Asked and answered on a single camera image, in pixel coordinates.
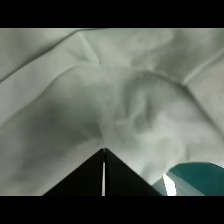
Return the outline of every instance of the white surface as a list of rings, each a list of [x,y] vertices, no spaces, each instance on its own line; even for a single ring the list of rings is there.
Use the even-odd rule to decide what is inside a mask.
[[[192,74],[223,44],[223,29],[82,30],[7,76],[17,55],[0,72],[0,195],[41,195],[101,147],[151,184],[179,163],[222,161]]]

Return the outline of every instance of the black triangular object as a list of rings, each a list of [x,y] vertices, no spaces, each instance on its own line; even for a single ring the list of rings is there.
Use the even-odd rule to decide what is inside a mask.
[[[110,150],[105,151],[106,196],[160,196]]]
[[[44,196],[101,196],[103,159],[101,149]]]

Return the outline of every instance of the white fabric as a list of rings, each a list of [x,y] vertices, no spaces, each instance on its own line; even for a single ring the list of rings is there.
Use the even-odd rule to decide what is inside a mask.
[[[179,163],[224,160],[201,84],[221,77],[223,45],[223,29],[96,29],[15,57],[0,70],[0,195],[41,195],[102,147],[150,184]]]

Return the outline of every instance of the wrinkled cloth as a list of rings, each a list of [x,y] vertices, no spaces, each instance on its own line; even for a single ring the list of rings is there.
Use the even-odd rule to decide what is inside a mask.
[[[221,164],[223,46],[223,29],[1,29],[0,195],[42,195],[105,147],[150,184]]]

